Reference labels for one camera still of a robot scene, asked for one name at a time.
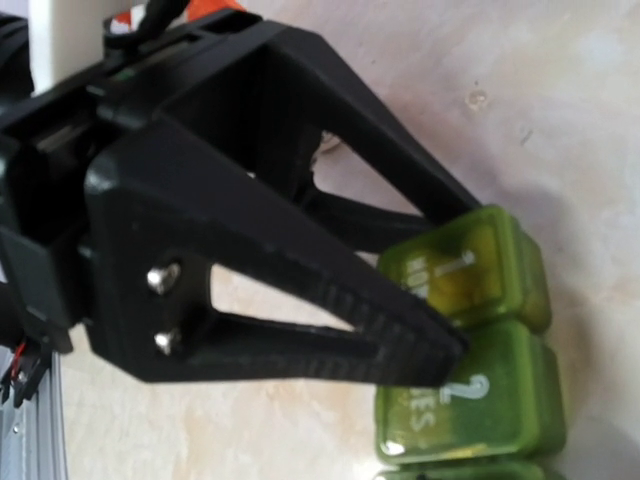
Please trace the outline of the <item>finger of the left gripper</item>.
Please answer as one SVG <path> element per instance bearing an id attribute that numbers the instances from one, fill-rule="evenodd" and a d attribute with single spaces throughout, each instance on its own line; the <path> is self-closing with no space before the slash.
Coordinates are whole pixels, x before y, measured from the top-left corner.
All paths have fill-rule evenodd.
<path id="1" fill-rule="evenodd" d="M 275 22 L 199 22 L 178 34 L 174 103 L 185 181 L 175 242 L 200 253 L 378 253 L 479 207 L 320 36 Z M 416 209 L 321 191 L 311 161 L 337 135 Z"/>
<path id="2" fill-rule="evenodd" d="M 465 335 L 171 122 L 90 164 L 92 351 L 147 383 L 307 378 L 432 387 Z"/>

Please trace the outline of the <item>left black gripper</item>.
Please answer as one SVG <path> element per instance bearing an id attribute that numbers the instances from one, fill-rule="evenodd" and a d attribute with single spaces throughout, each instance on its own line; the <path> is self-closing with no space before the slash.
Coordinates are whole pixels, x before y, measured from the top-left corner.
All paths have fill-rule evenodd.
<path id="1" fill-rule="evenodd" d="M 178 42 L 185 42 L 185 50 Z M 62 352 L 93 321 L 101 355 L 302 355 L 302 325 L 218 313 L 197 267 L 218 261 L 310 291 L 295 205 L 310 128 L 281 106 L 306 86 L 310 34 L 217 14 L 15 107 L 1 127 L 1 343 Z"/>

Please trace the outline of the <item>orange pill bottle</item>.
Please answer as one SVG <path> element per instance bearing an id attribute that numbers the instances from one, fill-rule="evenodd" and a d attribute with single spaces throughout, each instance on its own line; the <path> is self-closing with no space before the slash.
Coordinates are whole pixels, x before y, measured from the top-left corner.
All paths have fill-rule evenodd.
<path id="1" fill-rule="evenodd" d="M 224 9 L 245 11 L 244 6 L 234 0 L 193 0 L 189 2 L 186 10 L 170 23 L 170 27 L 193 22 Z M 135 1 L 128 10 L 106 21 L 106 32 L 124 35 L 136 31 L 146 16 L 146 10 L 147 1 Z"/>

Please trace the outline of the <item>green weekly pill organizer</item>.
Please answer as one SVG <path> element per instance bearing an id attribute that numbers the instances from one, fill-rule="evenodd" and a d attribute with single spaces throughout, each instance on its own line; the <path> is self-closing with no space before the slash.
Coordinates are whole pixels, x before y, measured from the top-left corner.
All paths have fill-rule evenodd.
<path id="1" fill-rule="evenodd" d="M 392 467 L 528 459 L 565 446 L 542 253 L 497 205 L 382 253 L 378 270 L 447 317 L 469 349 L 437 388 L 381 387 L 375 449 Z"/>

